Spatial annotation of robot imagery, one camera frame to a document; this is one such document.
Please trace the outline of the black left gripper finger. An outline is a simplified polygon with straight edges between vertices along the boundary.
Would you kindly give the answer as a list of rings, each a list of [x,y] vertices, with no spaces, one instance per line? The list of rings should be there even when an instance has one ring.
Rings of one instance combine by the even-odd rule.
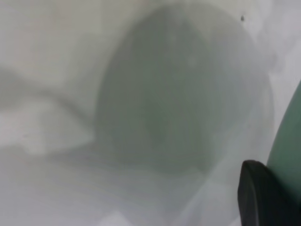
[[[299,226],[301,212],[272,172],[261,162],[243,161],[238,185],[243,226]]]

